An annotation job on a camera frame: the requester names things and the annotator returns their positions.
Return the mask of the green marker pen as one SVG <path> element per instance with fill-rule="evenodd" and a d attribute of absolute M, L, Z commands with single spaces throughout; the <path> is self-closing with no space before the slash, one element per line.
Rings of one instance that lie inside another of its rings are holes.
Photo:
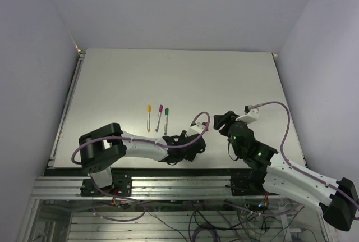
<path fill-rule="evenodd" d="M 169 117 L 169 108 L 165 108 L 165 122 L 164 122 L 164 135 L 167 135 L 168 132 L 168 117 Z"/>

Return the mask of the purple marker pen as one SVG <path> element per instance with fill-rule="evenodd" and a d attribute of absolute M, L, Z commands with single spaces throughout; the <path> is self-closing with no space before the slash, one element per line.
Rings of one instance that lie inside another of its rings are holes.
<path fill-rule="evenodd" d="M 155 132 L 159 131 L 160 121 L 161 121 L 161 118 L 162 118 L 162 112 L 163 112 L 163 105 L 160 104 L 159 105 L 158 118 L 157 118 L 157 122 L 156 122 Z"/>

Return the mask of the yellow marker pen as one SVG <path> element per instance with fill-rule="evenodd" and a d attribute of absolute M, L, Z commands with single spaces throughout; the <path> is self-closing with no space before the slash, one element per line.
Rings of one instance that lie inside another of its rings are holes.
<path fill-rule="evenodd" d="M 147 120 L 146 120 L 146 130 L 147 132 L 150 132 L 151 127 L 151 105 L 148 104 L 147 106 Z"/>

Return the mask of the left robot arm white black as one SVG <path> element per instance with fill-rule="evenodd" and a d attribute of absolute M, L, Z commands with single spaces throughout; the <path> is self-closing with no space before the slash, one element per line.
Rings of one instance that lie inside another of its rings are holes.
<path fill-rule="evenodd" d="M 192 162 L 197 154 L 205 152 L 202 135 L 207 125 L 193 123 L 180 135 L 145 138 L 121 130 L 120 124 L 111 123 L 79 137 L 82 171 L 95 182 L 101 195 L 114 190 L 111 165 L 121 158 L 144 158 L 168 165 L 185 160 Z"/>

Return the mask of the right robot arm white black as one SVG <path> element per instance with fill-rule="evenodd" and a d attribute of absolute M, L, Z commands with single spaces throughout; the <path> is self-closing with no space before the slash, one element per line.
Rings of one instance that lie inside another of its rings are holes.
<path fill-rule="evenodd" d="M 320 212 L 332 227 L 349 231 L 358 210 L 358 194 L 354 183 L 332 179 L 284 159 L 276 149 L 255 139 L 248 124 L 258 119 L 253 109 L 243 116 L 232 111 L 214 115 L 214 129 L 225 136 L 236 160 L 251 169 L 248 190 L 263 191 L 304 204 Z"/>

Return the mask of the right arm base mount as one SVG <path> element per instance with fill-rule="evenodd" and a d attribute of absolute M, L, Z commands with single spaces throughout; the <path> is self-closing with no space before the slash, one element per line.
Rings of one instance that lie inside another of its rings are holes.
<path fill-rule="evenodd" d="M 232 196 L 264 195 L 266 175 L 266 172 L 249 168 L 230 169 L 231 178 L 225 187 L 230 189 Z"/>

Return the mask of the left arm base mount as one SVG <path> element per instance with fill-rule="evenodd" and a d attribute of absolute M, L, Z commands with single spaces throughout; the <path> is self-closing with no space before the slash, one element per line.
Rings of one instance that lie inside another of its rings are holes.
<path fill-rule="evenodd" d="M 93 183 L 102 191 L 123 197 L 129 197 L 132 189 L 132 178 L 125 173 L 112 172 L 108 167 L 104 171 L 89 174 L 88 179 L 82 181 L 80 195 L 82 197 L 104 196 Z"/>

